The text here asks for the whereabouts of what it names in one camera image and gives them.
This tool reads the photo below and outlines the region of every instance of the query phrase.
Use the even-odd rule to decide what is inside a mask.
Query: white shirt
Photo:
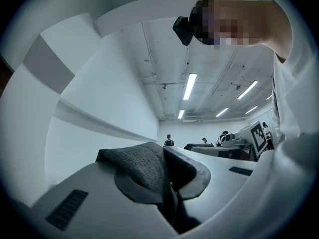
[[[264,134],[265,134],[266,137],[267,136],[270,137],[270,130],[269,130],[268,126],[267,127],[263,127],[263,131],[264,131]]]
[[[217,139],[217,142],[215,143],[215,145],[219,144],[220,145],[223,145],[223,141],[225,140],[225,136],[223,134],[221,134],[218,139]]]
[[[318,48],[305,21],[289,0],[274,0],[286,13],[292,28],[292,49],[281,63],[275,54],[272,96],[275,130],[286,139],[301,132],[319,131]]]

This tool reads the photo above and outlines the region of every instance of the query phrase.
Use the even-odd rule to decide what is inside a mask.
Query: neck
[[[292,30],[285,12],[273,0],[264,0],[265,36],[262,44],[272,49],[283,63],[292,47]]]

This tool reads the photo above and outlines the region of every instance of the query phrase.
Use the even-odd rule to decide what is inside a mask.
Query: black shirt
[[[165,146],[174,146],[174,141],[173,140],[166,140],[165,143],[164,143]]]

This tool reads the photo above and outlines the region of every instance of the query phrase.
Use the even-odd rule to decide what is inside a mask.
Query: black hair
[[[209,1],[212,0],[198,0],[190,13],[189,26],[196,39],[199,39],[204,44],[213,45],[214,33],[209,32],[208,19],[203,18],[203,8],[208,7]]]

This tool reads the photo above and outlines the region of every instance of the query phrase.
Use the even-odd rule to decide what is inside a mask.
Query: black vr headset
[[[173,30],[182,44],[188,46],[193,35],[204,44],[214,44],[214,38],[208,33],[202,32],[202,7],[209,0],[199,0],[191,11],[189,21],[187,17],[178,17],[173,25]]]

